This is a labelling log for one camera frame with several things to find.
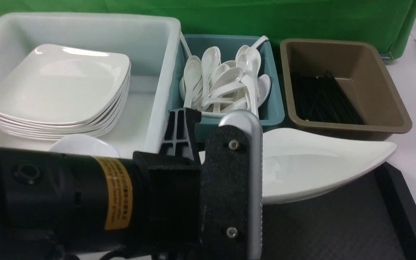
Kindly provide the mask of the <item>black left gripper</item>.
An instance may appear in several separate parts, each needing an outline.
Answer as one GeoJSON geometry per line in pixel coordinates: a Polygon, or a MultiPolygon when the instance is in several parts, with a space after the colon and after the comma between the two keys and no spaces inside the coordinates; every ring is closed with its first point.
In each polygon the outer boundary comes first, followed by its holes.
{"type": "Polygon", "coordinates": [[[134,152],[140,191],[133,251],[169,260],[249,258],[250,142],[234,126],[221,126],[206,141],[200,161],[195,125],[200,111],[169,111],[159,155],[134,152]]]}

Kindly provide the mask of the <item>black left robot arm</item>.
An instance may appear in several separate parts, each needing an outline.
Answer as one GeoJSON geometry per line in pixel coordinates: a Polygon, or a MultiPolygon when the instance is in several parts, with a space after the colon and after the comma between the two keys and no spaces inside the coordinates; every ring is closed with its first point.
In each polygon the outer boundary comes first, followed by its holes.
{"type": "Polygon", "coordinates": [[[251,112],[226,114],[205,142],[201,112],[169,112],[157,153],[131,159],[0,147],[0,225],[30,244],[7,251],[27,260],[259,260],[262,247],[262,136],[251,112]]]}

